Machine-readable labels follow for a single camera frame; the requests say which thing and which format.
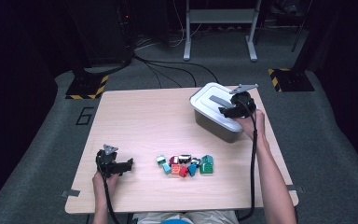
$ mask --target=human hand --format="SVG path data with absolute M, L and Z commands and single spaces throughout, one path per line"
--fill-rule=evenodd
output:
M 254 114 L 254 119 L 256 125 L 254 126 L 252 118 L 248 117 L 244 118 L 235 118 L 234 120 L 237 121 L 243 128 L 243 131 L 248 135 L 252 140 L 254 140 L 254 130 L 255 127 L 257 128 L 257 136 L 265 136 L 266 129 L 265 129 L 265 114 L 263 111 L 257 109 Z
M 106 178 L 106 184 L 109 189 L 109 196 L 113 195 L 115 191 L 118 174 L 114 174 L 109 178 Z M 92 178 L 92 185 L 94 188 L 95 206 L 101 208 L 107 208 L 106 195 L 103 185 L 103 177 L 99 171 L 97 171 Z

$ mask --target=red block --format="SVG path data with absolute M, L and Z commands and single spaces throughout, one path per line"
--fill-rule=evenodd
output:
M 179 171 L 179 176 L 186 177 L 188 174 L 187 166 L 182 166 Z

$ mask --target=table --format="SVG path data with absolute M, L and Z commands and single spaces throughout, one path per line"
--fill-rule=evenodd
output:
M 190 23 L 251 23 L 250 34 L 246 36 L 251 62 L 257 61 L 255 45 L 255 27 L 260 11 L 261 0 L 256 1 L 255 8 L 245 9 L 190 9 L 190 0 L 186 0 L 186 45 L 184 60 L 190 60 L 191 35 Z
M 195 121 L 189 98 L 199 88 L 107 91 L 101 98 L 89 138 L 81 157 L 65 211 L 69 214 L 94 212 L 92 177 L 95 157 L 103 144 L 118 147 L 117 162 L 133 158 L 132 170 L 124 173 L 112 195 L 118 213 L 150 211 L 196 211 L 242 209 L 251 206 L 250 161 L 252 141 L 243 133 L 235 143 L 227 143 L 201 128 Z M 257 89 L 249 91 L 264 110 Z M 266 134 L 272 154 L 287 185 L 292 180 L 266 114 Z M 191 154 L 213 156 L 213 174 L 165 175 L 156 157 Z M 295 191 L 290 191 L 298 204 Z M 257 164 L 255 166 L 255 206 L 262 207 Z

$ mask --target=white storage box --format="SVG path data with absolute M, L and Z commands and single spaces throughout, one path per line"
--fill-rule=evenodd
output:
M 242 127 L 237 121 L 225 118 L 219 111 L 219 107 L 223 106 L 210 99 L 211 96 L 215 96 L 231 104 L 230 99 L 233 95 L 230 92 L 229 88 L 211 82 L 194 93 L 190 97 L 190 103 L 194 107 L 199 126 L 222 140 L 233 143 L 241 135 Z

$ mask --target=toy block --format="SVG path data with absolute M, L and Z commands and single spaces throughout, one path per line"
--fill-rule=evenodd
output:
M 179 157 L 177 157 L 177 156 L 172 156 L 171 158 L 170 158 L 170 165 L 172 165 L 172 164 L 178 164 L 179 163 Z
M 210 155 L 206 155 L 204 157 L 202 157 L 202 162 L 203 163 L 210 163 L 210 164 L 213 164 L 213 157 L 210 156 Z
M 165 161 L 165 156 L 164 156 L 164 155 L 159 155 L 159 156 L 157 156 L 157 157 L 156 157 L 156 160 L 157 160 L 157 164 L 158 164 L 158 165 L 162 165 L 162 164 L 166 163 L 166 161 Z
M 193 158 L 191 159 L 191 164 L 196 164 L 197 168 L 200 168 L 201 159 Z
M 179 176 L 186 177 L 188 174 L 187 166 L 182 166 L 179 171 Z
M 162 168 L 164 169 L 166 175 L 170 174 L 172 171 L 171 166 L 167 163 L 162 164 Z
M 191 161 L 191 155 L 180 155 L 179 163 L 188 163 Z
M 213 164 L 209 162 L 203 163 L 200 167 L 200 172 L 202 174 L 213 174 Z
M 196 174 L 196 171 L 197 171 L 197 164 L 195 163 L 192 163 L 191 165 L 189 165 L 187 167 L 188 169 L 188 173 L 191 175 L 191 176 L 194 176 Z
M 172 164 L 171 165 L 171 174 L 172 175 L 179 175 L 179 172 L 180 172 L 180 165 L 179 164 Z

